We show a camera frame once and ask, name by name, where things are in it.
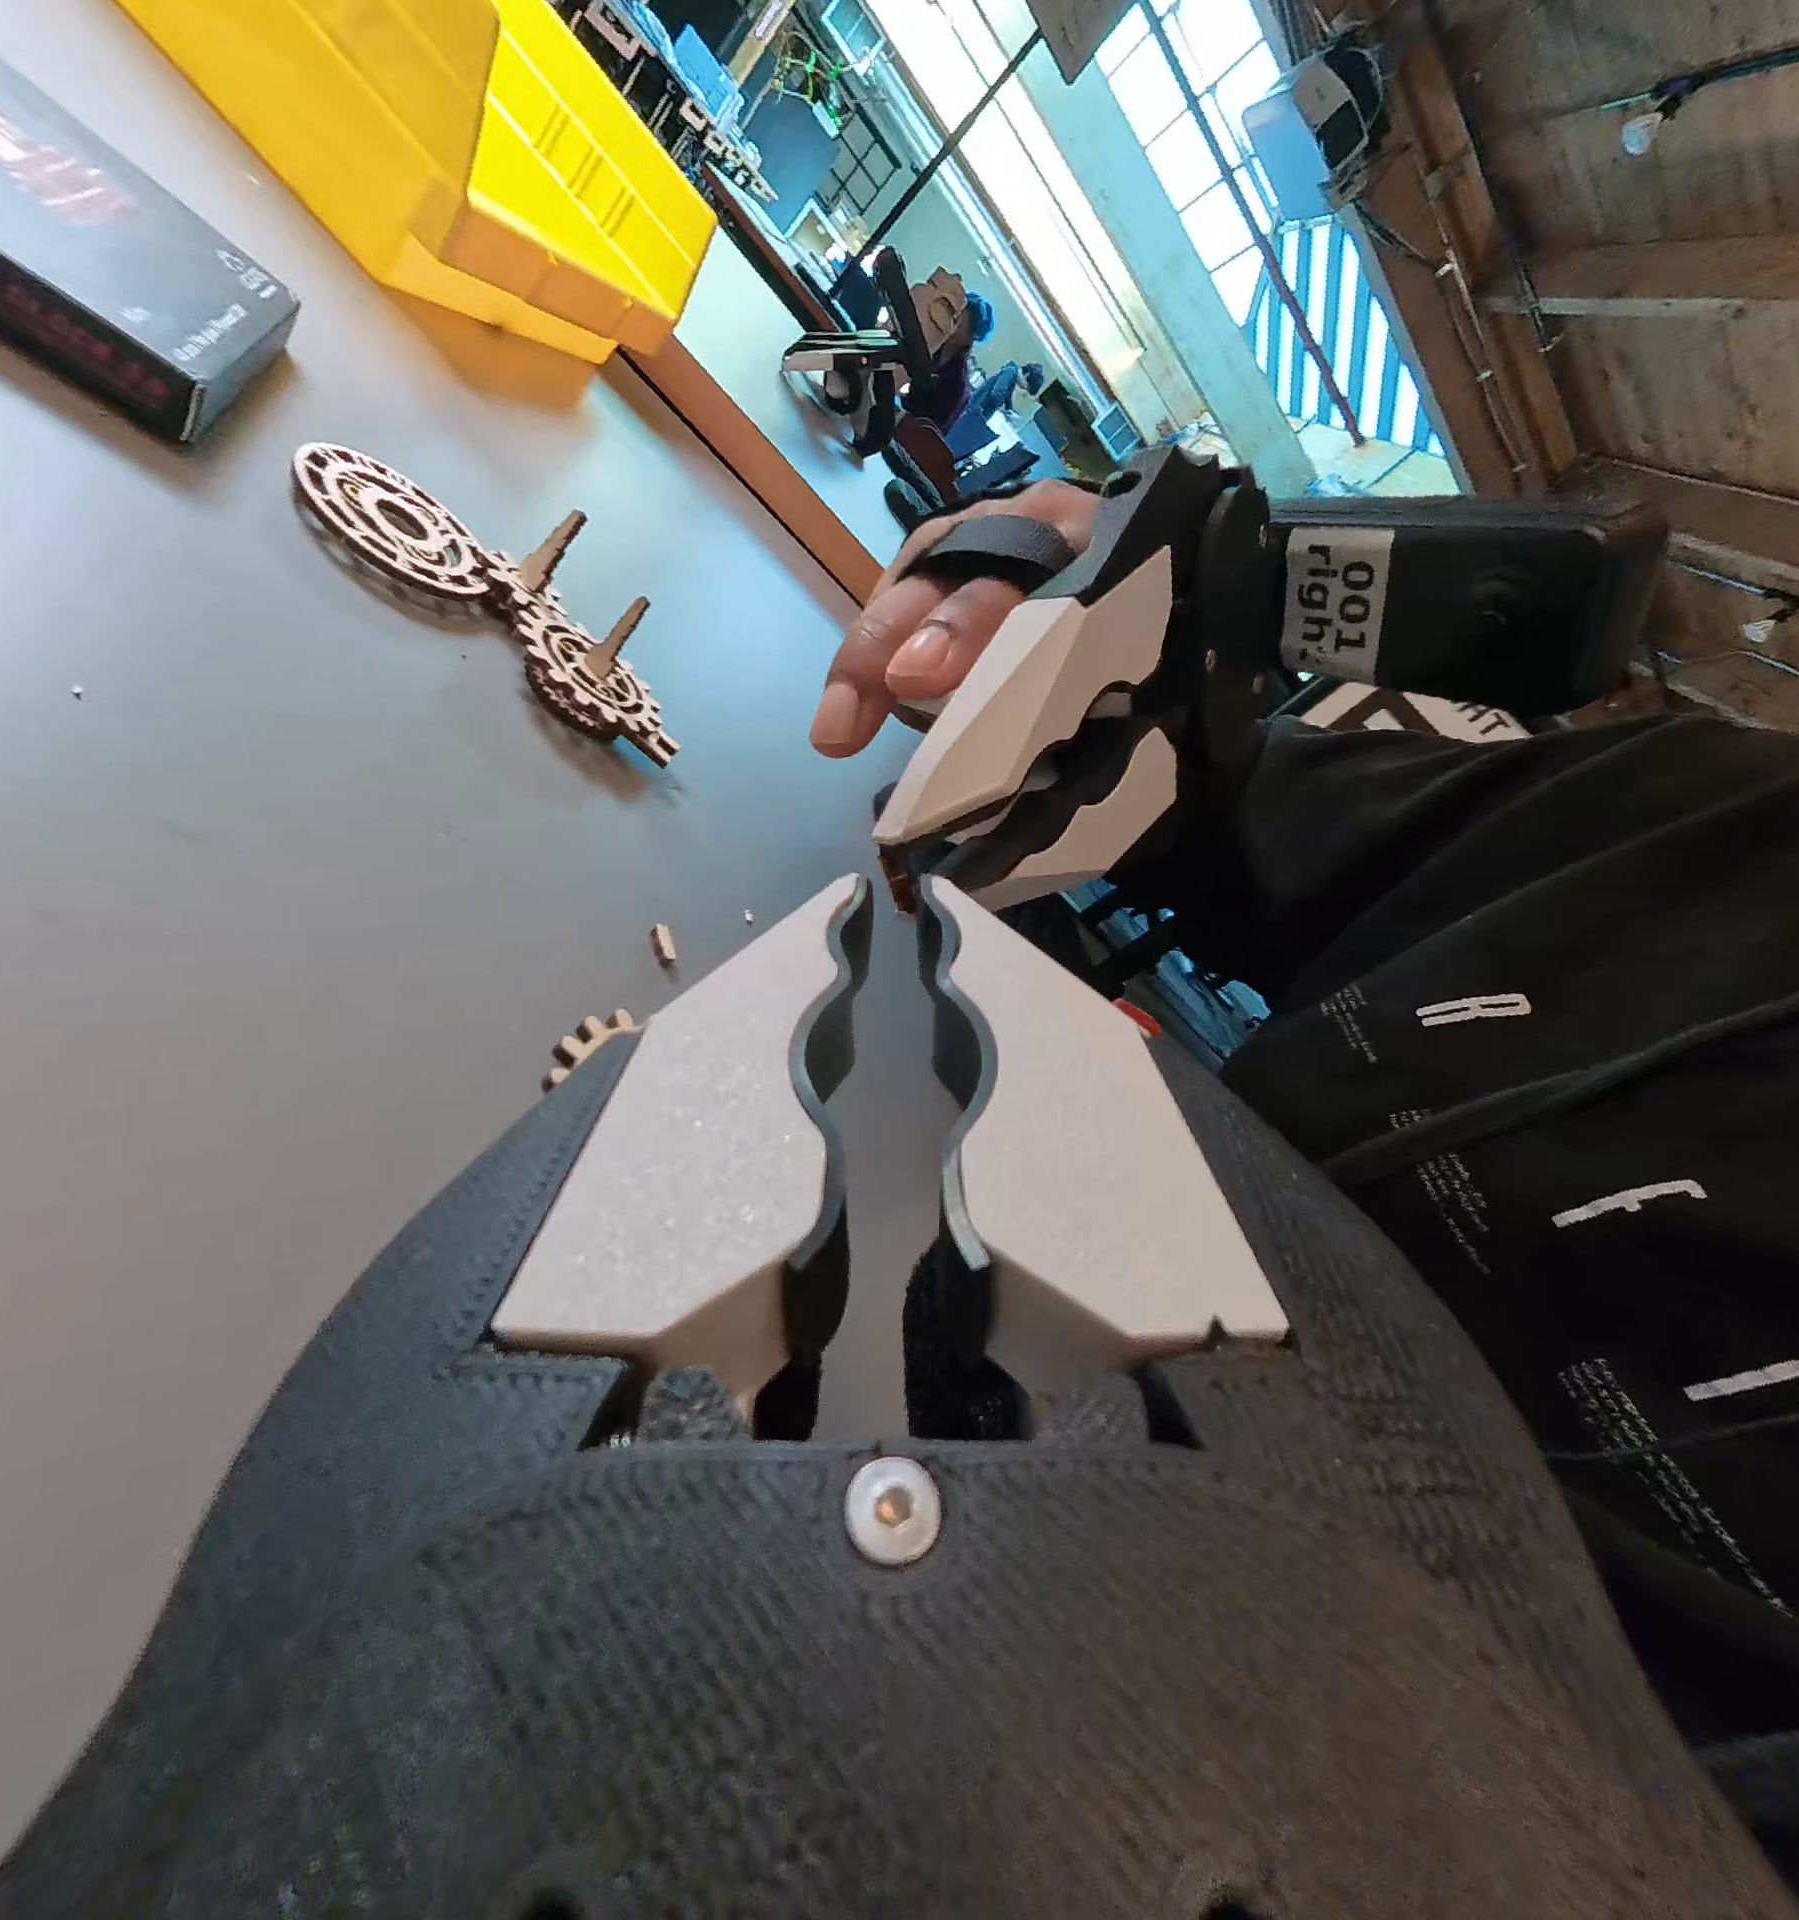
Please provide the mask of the person's right hand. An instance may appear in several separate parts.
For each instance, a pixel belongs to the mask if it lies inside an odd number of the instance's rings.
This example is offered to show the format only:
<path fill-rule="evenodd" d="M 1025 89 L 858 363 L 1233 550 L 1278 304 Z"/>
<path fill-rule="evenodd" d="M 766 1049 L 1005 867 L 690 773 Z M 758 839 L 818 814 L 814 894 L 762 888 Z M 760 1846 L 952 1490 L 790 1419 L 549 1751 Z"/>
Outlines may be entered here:
<path fill-rule="evenodd" d="M 846 630 L 810 724 L 829 759 L 863 752 L 897 704 L 952 695 L 1027 594 L 1003 580 L 955 581 L 927 554 L 954 528 L 984 515 L 1042 522 L 1079 554 L 1091 541 L 1099 495 L 1046 479 L 1005 499 L 978 499 L 912 529 L 878 587 Z"/>

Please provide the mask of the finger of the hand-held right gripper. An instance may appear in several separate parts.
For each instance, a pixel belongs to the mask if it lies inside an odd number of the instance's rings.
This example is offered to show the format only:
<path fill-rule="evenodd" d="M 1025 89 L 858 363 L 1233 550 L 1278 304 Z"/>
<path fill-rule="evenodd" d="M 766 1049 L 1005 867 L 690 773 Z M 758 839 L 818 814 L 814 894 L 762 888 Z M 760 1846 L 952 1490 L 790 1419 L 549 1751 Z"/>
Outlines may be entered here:
<path fill-rule="evenodd" d="M 987 910 L 1107 876 L 1176 806 L 1179 757 L 1160 727 L 1107 727 L 1051 786 L 1007 805 L 948 855 L 948 881 Z"/>
<path fill-rule="evenodd" d="M 1166 547 L 1091 602 L 1033 597 L 1015 606 L 912 754 L 876 844 L 914 847 L 1011 803 L 1104 695 L 1134 692 L 1154 674 L 1172 606 Z"/>

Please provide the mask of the sign on black pole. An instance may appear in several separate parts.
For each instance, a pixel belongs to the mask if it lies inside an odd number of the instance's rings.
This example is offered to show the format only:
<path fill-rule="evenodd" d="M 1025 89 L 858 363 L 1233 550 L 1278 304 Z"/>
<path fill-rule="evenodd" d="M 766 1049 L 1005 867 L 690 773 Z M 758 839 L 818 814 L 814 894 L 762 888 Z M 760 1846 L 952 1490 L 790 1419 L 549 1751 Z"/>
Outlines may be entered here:
<path fill-rule="evenodd" d="M 1080 76 L 1123 4 L 822 4 L 858 69 L 889 66 L 952 146 L 970 195 L 1036 289 L 1042 309 L 1107 380 L 1137 367 L 1143 337 L 1112 272 L 1104 219 L 1041 109 L 1035 76 Z"/>

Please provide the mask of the person's right forearm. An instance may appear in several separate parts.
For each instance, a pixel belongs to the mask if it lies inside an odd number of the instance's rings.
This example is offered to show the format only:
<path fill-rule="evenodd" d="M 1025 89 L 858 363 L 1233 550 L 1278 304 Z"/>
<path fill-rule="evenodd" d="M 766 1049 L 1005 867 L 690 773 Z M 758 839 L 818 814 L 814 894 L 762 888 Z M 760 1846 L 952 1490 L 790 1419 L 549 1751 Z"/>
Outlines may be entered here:
<path fill-rule="evenodd" d="M 1116 884 L 1285 1014 L 1355 981 L 1529 996 L 1587 1039 L 1799 993 L 1799 735 L 1651 716 L 1510 741 L 1256 732 Z"/>

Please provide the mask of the black framed white sign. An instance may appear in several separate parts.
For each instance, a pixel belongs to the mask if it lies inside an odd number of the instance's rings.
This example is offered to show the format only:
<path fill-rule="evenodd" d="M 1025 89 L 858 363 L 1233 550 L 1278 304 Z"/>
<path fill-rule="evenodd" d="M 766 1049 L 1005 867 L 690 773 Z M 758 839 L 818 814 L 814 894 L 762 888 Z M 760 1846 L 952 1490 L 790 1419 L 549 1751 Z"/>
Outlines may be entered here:
<path fill-rule="evenodd" d="M 1407 732 L 1475 745 L 1502 745 L 1530 735 L 1517 716 L 1488 704 L 1359 684 L 1336 684 L 1295 715 L 1315 730 L 1341 733 Z"/>

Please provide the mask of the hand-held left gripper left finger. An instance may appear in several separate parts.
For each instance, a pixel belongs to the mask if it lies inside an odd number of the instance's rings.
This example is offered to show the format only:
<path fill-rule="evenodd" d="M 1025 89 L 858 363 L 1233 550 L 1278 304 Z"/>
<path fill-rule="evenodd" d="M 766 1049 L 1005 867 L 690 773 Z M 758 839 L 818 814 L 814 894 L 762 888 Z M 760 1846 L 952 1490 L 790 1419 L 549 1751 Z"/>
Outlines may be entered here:
<path fill-rule="evenodd" d="M 630 1044 L 490 1324 L 530 1354 L 704 1369 L 809 1423 L 849 1276 L 829 1099 L 856 1065 L 872 888 L 833 879 Z"/>

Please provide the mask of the wood-edged grey table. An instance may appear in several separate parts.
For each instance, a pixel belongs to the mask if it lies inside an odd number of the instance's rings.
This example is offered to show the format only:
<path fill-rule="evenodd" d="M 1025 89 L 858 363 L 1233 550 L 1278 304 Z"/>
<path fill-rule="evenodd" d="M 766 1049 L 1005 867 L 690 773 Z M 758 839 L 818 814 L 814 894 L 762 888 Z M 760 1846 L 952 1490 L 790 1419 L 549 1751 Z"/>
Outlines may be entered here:
<path fill-rule="evenodd" d="M 840 608 L 858 612 L 897 553 L 883 489 L 833 419 L 781 378 L 797 324 L 720 227 L 685 308 L 650 356 L 617 353 L 603 383 L 770 550 Z"/>

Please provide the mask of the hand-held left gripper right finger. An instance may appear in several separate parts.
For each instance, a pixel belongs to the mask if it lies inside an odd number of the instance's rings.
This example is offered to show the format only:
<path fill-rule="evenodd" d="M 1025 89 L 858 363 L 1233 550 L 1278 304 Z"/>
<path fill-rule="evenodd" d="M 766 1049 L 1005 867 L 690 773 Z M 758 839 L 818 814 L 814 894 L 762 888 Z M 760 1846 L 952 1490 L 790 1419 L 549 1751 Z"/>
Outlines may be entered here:
<path fill-rule="evenodd" d="M 933 1065 L 957 1116 L 916 1268 L 916 1421 L 1036 1428 L 1036 1401 L 1287 1334 L 1143 1026 L 950 881 L 916 890 Z"/>

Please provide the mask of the black puzzle box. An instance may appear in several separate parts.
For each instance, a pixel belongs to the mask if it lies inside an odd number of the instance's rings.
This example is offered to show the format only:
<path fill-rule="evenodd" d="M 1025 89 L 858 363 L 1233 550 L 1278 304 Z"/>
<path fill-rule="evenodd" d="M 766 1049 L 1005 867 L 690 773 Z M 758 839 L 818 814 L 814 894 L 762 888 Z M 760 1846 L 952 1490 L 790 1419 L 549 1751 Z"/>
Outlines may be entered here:
<path fill-rule="evenodd" d="M 164 444 L 284 353 L 295 294 L 0 61 L 0 339 Z"/>

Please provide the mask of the wooden gear assembly with pegs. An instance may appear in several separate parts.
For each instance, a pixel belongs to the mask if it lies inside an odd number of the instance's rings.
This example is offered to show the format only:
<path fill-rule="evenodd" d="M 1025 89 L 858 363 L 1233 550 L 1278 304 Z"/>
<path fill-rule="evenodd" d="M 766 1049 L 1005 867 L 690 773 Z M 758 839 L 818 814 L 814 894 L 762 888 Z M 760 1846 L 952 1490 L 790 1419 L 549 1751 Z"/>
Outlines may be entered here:
<path fill-rule="evenodd" d="M 573 510 L 526 556 L 481 542 L 438 496 L 353 446 L 302 444 L 295 503 L 318 533 L 387 588 L 497 621 L 520 647 L 534 699 L 567 730 L 632 746 L 656 769 L 677 757 L 650 684 L 625 657 L 649 600 L 595 634 L 555 587 L 587 518 Z"/>

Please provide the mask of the yellow plastic bin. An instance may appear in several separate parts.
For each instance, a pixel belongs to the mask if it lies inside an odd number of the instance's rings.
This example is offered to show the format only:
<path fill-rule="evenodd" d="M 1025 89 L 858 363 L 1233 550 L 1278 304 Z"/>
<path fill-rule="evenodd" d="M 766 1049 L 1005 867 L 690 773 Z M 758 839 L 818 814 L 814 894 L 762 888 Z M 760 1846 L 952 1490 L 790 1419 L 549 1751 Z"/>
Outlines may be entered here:
<path fill-rule="evenodd" d="M 545 3 L 123 3 L 387 289 L 599 366 L 671 341 L 715 213 Z"/>

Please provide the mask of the person's black printed hoodie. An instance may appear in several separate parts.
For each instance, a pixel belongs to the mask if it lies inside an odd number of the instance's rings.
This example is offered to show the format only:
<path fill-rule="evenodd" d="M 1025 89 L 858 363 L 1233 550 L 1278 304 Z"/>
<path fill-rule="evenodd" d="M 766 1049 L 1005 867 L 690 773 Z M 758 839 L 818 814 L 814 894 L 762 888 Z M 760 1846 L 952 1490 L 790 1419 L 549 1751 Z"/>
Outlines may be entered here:
<path fill-rule="evenodd" d="M 1256 951 L 1227 1083 L 1488 1358 L 1799 1894 L 1799 934 L 1558 932 Z"/>

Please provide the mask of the wooden gear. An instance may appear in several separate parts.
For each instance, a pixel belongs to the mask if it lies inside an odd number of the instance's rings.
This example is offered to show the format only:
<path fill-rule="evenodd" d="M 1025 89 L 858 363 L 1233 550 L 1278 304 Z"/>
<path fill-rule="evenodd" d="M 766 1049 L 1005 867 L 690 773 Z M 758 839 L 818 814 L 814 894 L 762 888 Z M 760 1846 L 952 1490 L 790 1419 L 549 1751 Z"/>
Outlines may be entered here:
<path fill-rule="evenodd" d="M 605 1046 L 617 1044 L 620 1039 L 635 1036 L 641 1030 L 641 1020 L 635 1020 L 627 1009 L 615 1009 L 607 1018 L 587 1017 L 575 1024 L 575 1030 L 570 1030 L 551 1047 L 551 1068 L 542 1077 L 542 1090 L 551 1093 L 560 1086 L 575 1071 L 579 1071 L 587 1060 L 593 1060 Z"/>

